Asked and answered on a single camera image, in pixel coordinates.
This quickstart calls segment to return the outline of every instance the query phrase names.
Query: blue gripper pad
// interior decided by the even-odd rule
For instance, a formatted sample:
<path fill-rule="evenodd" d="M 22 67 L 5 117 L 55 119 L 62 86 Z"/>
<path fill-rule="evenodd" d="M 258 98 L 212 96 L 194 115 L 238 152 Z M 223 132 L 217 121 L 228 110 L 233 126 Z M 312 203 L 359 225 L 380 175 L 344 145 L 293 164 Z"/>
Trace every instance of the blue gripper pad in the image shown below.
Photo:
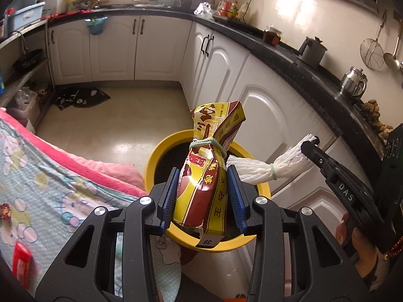
<path fill-rule="evenodd" d="M 246 221 L 250 217 L 250 205 L 234 165 L 227 168 L 228 194 L 234 212 L 235 223 L 242 234 L 246 234 Z"/>
<path fill-rule="evenodd" d="M 177 189 L 178 189 L 179 174 L 180 174 L 179 169 L 176 169 L 173 174 L 171 183 L 168 187 L 168 191 L 166 193 L 166 199 L 164 201 L 164 204 L 162 205 L 162 214 L 160 217 L 160 219 L 161 219 L 160 227 L 163 231 L 165 231 L 169 228 L 169 226 L 171 225 L 172 218 L 173 218 L 173 213 L 174 213 L 174 208 L 175 208 L 175 203 L 176 203 Z"/>

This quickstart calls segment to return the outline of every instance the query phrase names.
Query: teapot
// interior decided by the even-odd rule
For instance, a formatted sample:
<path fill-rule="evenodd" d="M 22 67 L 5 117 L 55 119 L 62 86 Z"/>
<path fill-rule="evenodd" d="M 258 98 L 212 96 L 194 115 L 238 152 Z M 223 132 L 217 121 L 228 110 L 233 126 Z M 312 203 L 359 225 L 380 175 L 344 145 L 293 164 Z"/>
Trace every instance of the teapot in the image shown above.
<path fill-rule="evenodd" d="M 315 39 L 312 39 L 307 36 L 298 50 L 300 58 L 313 68 L 318 68 L 320 61 L 327 51 L 327 48 L 321 43 L 322 41 L 319 38 L 315 37 Z"/>
<path fill-rule="evenodd" d="M 340 93 L 352 103 L 356 103 L 367 88 L 367 76 L 362 69 L 351 67 L 340 81 Z"/>

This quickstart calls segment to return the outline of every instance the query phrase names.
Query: kitchen cabinet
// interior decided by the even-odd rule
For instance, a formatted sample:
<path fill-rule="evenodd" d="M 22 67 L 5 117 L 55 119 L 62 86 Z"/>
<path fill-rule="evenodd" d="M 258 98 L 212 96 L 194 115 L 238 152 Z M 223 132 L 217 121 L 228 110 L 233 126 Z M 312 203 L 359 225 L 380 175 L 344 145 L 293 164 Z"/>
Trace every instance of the kitchen cabinet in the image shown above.
<path fill-rule="evenodd" d="M 193 104 L 196 87 L 207 58 L 203 51 L 206 47 L 206 41 L 212 36 L 212 33 L 213 31 L 208 27 L 193 22 L 179 76 L 179 82 L 182 85 L 189 109 L 196 107 Z"/>
<path fill-rule="evenodd" d="M 371 187 L 362 167 L 354 157 L 351 149 L 347 146 L 343 138 L 339 137 L 326 150 L 326 153 L 339 163 L 347 167 L 354 175 Z M 341 223 L 341 218 L 346 213 L 346 209 L 331 189 L 325 183 L 325 178 L 320 173 L 317 166 L 313 166 L 305 173 L 298 176 L 280 192 L 272 197 L 272 200 L 281 208 L 298 211 L 302 207 L 310 207 L 322 220 L 329 231 L 334 235 L 336 227 Z M 291 293 L 291 257 L 288 235 L 285 234 L 285 291 L 286 295 Z M 245 246 L 241 253 L 247 254 L 250 262 L 246 267 L 250 273 L 253 265 L 255 241 Z"/>
<path fill-rule="evenodd" d="M 133 80 L 140 16 L 113 16 L 89 36 L 92 81 Z"/>
<path fill-rule="evenodd" d="M 179 81 L 191 26 L 190 20 L 141 16 L 135 79 Z"/>
<path fill-rule="evenodd" d="M 50 53 L 56 85 L 92 80 L 89 32 L 84 20 L 51 28 Z"/>
<path fill-rule="evenodd" d="M 325 150 L 336 140 L 313 108 L 283 78 L 252 55 L 248 56 L 228 100 L 241 101 L 246 116 L 235 141 L 266 163 L 272 163 L 307 134 L 318 136 L 319 146 Z M 271 181 L 272 194 L 291 180 Z"/>
<path fill-rule="evenodd" d="M 209 102 L 227 102 L 229 92 L 249 55 L 239 44 L 214 32 L 206 40 L 206 60 L 196 86 L 192 107 Z"/>

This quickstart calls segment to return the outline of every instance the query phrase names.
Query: cartoon print blanket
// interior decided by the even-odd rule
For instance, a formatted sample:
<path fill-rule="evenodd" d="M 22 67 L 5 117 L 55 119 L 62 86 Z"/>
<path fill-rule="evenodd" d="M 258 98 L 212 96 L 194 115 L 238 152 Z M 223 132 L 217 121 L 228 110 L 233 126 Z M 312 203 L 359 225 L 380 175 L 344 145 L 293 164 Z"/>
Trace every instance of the cartoon print blanket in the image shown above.
<path fill-rule="evenodd" d="M 143 194 L 59 153 L 0 110 L 0 204 L 11 206 L 11 220 L 0 219 L 0 250 L 9 266 L 16 241 L 31 250 L 32 295 L 61 248 L 95 207 L 126 207 Z M 115 294 L 120 296 L 121 245 L 122 237 L 116 246 L 115 267 Z M 164 302 L 173 302 L 181 280 L 180 248 L 169 238 L 152 237 L 152 257 L 157 287 Z"/>

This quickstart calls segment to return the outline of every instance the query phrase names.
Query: yellow snack bag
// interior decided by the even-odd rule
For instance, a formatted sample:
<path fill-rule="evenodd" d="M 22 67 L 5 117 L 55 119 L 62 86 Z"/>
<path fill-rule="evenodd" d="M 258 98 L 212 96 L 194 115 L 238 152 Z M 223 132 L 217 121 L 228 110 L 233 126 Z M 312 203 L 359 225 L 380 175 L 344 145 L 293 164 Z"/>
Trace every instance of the yellow snack bag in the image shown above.
<path fill-rule="evenodd" d="M 196 146 L 189 149 L 179 176 L 173 220 L 187 233 L 200 235 L 197 247 L 213 248 L 226 231 L 225 154 L 246 118 L 239 101 L 201 105 L 191 114 Z"/>

